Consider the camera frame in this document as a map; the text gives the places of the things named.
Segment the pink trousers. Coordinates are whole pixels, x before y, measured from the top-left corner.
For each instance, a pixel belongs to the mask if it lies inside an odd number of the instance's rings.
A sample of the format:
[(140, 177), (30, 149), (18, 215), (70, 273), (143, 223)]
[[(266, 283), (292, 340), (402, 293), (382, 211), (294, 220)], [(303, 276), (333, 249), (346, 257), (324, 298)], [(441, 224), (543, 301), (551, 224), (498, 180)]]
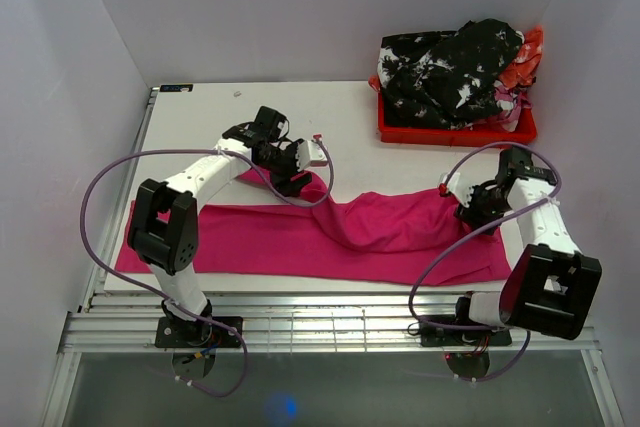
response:
[(204, 206), (199, 215), (198, 274), (253, 274), (426, 286), (506, 279), (511, 268), (499, 233), (480, 234), (433, 260), (470, 229), (457, 202), (435, 189), (367, 192), (347, 203), (327, 195), (319, 176), (302, 191), (313, 207)]

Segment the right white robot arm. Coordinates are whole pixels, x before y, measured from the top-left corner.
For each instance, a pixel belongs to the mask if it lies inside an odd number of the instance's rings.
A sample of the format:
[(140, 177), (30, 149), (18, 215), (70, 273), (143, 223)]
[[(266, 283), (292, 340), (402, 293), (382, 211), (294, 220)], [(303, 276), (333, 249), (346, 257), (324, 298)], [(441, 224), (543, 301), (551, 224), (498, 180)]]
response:
[(572, 240), (555, 199), (559, 175), (537, 166), (521, 146), (501, 151), (495, 177), (481, 184), (459, 172), (442, 178), (453, 195), (455, 216), (467, 227), (491, 235), (514, 214), (523, 251), (500, 292), (461, 298), (452, 318), (454, 337), (474, 344), (489, 327), (516, 327), (573, 340), (581, 333), (602, 276), (600, 262)]

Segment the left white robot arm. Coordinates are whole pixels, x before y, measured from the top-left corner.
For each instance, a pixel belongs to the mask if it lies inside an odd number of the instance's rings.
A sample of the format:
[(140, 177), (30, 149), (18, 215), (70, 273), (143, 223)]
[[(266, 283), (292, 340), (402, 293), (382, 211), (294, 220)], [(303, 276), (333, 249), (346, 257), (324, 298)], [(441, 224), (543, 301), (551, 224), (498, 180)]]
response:
[(211, 154), (138, 188), (127, 245), (150, 267), (168, 296), (162, 308), (169, 327), (190, 346), (205, 344), (212, 334), (211, 304), (194, 270), (200, 210), (254, 166), (268, 172), (281, 196), (297, 197), (312, 180), (307, 169), (328, 162), (317, 140), (290, 140), (287, 134), (286, 116), (262, 106), (253, 121), (226, 130)]

